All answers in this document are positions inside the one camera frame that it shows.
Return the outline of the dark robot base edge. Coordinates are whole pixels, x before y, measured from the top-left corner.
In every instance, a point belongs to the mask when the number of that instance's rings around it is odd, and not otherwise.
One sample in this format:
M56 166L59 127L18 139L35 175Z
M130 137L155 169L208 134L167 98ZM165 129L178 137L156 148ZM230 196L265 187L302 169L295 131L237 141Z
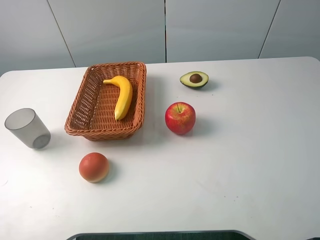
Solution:
M254 240L238 230L78 233L68 240Z

